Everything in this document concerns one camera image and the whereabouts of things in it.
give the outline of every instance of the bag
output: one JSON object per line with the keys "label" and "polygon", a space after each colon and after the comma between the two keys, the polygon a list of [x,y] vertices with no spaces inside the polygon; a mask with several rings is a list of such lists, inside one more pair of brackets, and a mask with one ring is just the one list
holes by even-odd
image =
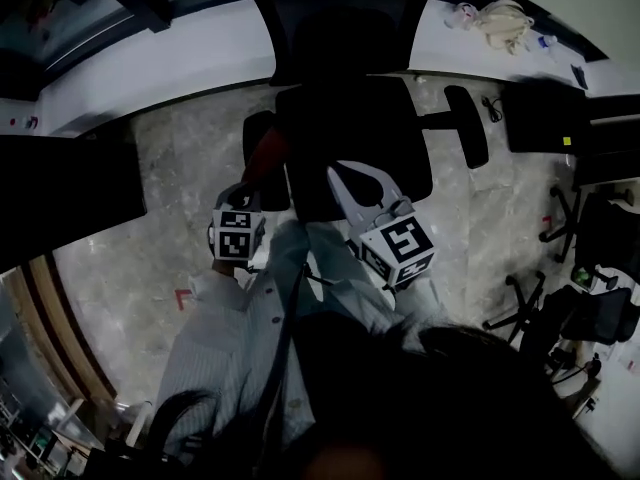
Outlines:
{"label": "bag", "polygon": [[534,24],[522,6],[513,0],[498,0],[482,9],[475,25],[487,35],[487,42],[496,49],[516,54],[516,47]]}

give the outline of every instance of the power cord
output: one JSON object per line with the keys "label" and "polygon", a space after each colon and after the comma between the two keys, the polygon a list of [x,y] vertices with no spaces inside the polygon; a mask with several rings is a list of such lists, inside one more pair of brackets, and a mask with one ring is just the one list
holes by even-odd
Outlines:
{"label": "power cord", "polygon": [[487,107],[487,110],[489,111],[489,119],[491,119],[492,123],[497,123],[499,121],[502,121],[502,112],[500,112],[496,107],[496,101],[499,101],[500,98],[496,98],[495,100],[491,101],[489,98],[487,98],[486,96],[483,96],[481,101],[482,101],[482,106],[483,107]]}
{"label": "power cord", "polygon": [[573,377],[575,377],[576,375],[578,375],[580,372],[583,372],[585,370],[586,366],[581,366],[580,368],[578,368],[575,372],[573,372],[570,375],[567,375],[566,377],[562,377],[561,379],[552,382],[551,385],[555,386],[556,384],[560,384],[561,382],[564,382],[565,380],[569,380]]}

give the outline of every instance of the marble floor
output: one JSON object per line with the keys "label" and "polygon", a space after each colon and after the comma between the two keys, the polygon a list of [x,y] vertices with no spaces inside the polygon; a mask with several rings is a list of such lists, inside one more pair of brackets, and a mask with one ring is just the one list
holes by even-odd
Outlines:
{"label": "marble floor", "polygon": [[[558,222],[561,215],[549,188],[569,184],[565,156],[509,152],[504,122],[492,123],[480,104],[483,95],[498,97],[497,83],[401,76],[418,114],[448,110],[444,87],[466,87],[489,144],[489,163],[469,171],[455,131],[424,132],[434,188],[416,207],[431,223],[438,256],[430,275],[452,318],[479,325],[512,307],[508,273],[528,286],[532,272],[543,270],[553,291],[552,276],[566,274],[552,260],[562,244],[542,244],[538,234],[545,216]],[[175,290],[210,266],[205,232],[218,193],[242,174],[243,120],[273,110],[277,91],[234,89],[133,118],[148,214],[55,251],[80,326],[125,403],[155,400],[172,341],[192,307],[186,299],[180,311]],[[267,220],[259,261],[268,254],[276,215]]]}

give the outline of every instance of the office chair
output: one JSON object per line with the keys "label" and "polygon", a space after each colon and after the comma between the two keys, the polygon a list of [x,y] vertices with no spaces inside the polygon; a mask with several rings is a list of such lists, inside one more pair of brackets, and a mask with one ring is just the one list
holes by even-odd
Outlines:
{"label": "office chair", "polygon": [[578,227],[576,265],[588,272],[596,265],[614,268],[640,283],[640,215],[589,194]]}
{"label": "office chair", "polygon": [[[539,274],[538,286],[532,299],[539,297],[542,291],[544,276]],[[514,286],[516,294],[521,293],[514,278],[511,278],[508,284]],[[524,299],[518,296],[519,307],[514,315],[516,318],[510,317],[495,324],[486,321],[483,327],[491,330],[515,323],[509,342],[522,329],[524,334],[519,350],[539,364],[548,361],[549,352],[560,337],[605,345],[628,341],[635,332],[640,318],[640,307],[631,304],[629,288],[590,295],[578,292],[567,285],[547,295],[540,310],[534,307],[535,300],[533,304],[530,301],[522,304]]]}
{"label": "office chair", "polygon": [[564,262],[575,235],[576,265],[606,283],[607,290],[615,288],[618,277],[605,276],[597,265],[615,268],[640,282],[640,215],[625,211],[600,194],[589,194],[578,222],[580,190],[576,191],[573,209],[560,189],[553,187],[550,193],[560,200],[565,224],[551,234],[541,233],[540,240],[548,243],[565,236],[562,254],[556,255],[556,261]]}
{"label": "office chair", "polygon": [[[457,129],[467,165],[488,161],[482,122],[465,89],[445,89],[449,112],[418,117],[402,79],[371,76],[409,67],[427,0],[255,1],[276,56],[271,85],[301,84],[277,95],[271,116],[291,146],[286,169],[301,221],[343,218],[326,178],[327,165],[338,159],[386,171],[412,201],[429,196],[433,182],[422,129]],[[245,151],[260,138],[245,135]],[[263,202],[280,206],[263,209],[288,207],[284,180],[282,170],[263,189],[272,192],[261,193]],[[354,179],[350,190],[358,198],[365,186]]]}

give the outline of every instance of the sleeve cuff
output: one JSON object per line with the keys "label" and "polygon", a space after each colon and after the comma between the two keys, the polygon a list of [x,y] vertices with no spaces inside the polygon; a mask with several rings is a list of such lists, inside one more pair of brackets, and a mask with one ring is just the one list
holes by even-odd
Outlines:
{"label": "sleeve cuff", "polygon": [[189,278],[191,293],[195,299],[207,306],[225,307],[243,311],[246,307],[246,292],[234,278],[209,270]]}

